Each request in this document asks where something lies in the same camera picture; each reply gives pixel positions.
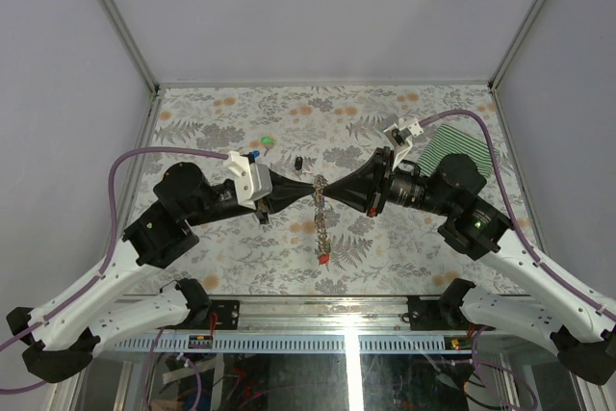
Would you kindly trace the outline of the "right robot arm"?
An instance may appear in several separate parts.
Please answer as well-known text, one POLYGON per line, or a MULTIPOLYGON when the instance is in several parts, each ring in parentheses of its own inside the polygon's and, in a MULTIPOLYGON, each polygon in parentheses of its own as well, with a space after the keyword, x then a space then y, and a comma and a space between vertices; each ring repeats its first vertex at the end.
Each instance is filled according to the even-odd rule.
POLYGON ((507 302, 469 281, 455 282, 439 304, 441 322, 487 325, 552 353, 569 372, 596 385, 615 374, 615 301, 530 244, 512 218, 479 196, 486 180, 465 154, 445 156, 425 176, 399 169, 377 149, 358 170, 324 188, 326 197, 373 218, 388 203, 442 216, 438 232, 454 251, 496 270, 536 301, 507 302))

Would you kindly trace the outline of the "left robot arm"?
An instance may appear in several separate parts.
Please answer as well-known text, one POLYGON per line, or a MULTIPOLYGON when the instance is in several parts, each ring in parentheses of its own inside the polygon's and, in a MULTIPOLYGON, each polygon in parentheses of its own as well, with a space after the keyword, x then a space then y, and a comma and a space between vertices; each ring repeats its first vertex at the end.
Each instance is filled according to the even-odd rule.
POLYGON ((105 349, 142 332, 206 326, 212 302, 193 278, 181 278, 148 300, 113 305, 195 247, 197 225, 251 214, 266 223, 314 191, 262 164, 232 171, 234 178, 212 186, 196 164, 173 165, 154 188, 156 201, 123 231, 110 255, 48 303, 13 309, 7 323, 26 346, 26 370, 44 382, 59 383, 105 349))

